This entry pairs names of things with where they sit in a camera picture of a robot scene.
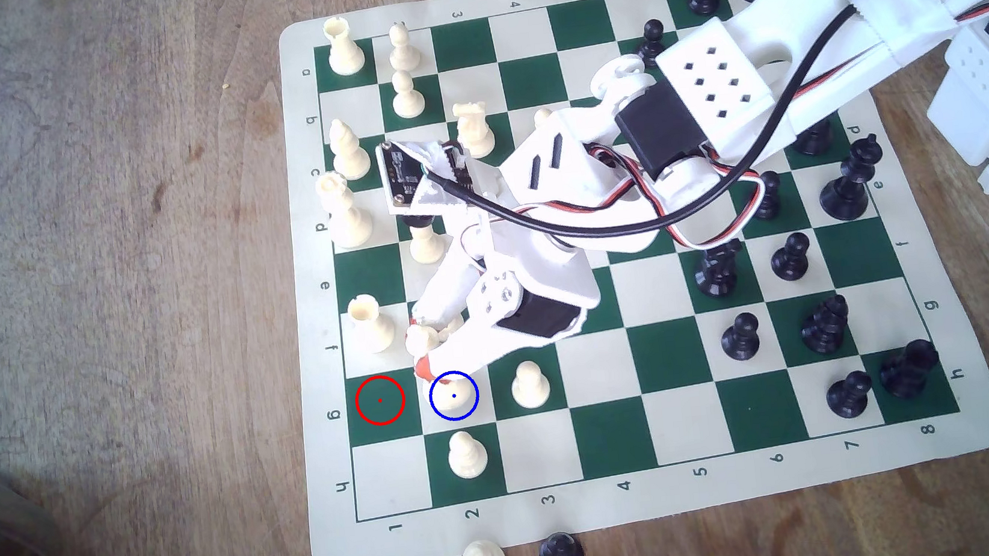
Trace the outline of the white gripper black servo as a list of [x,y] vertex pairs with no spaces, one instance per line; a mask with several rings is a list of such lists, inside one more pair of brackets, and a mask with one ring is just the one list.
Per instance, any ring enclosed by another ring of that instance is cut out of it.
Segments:
[[414,364],[420,380],[471,375],[531,344],[579,333],[601,301],[587,250],[632,252],[638,236],[552,229],[636,220],[631,165],[604,150],[616,126],[608,107],[552,113],[500,167],[455,150],[471,190],[508,214],[478,211],[479,224],[454,237],[412,308],[413,324],[443,331],[462,322],[470,295],[464,325]]

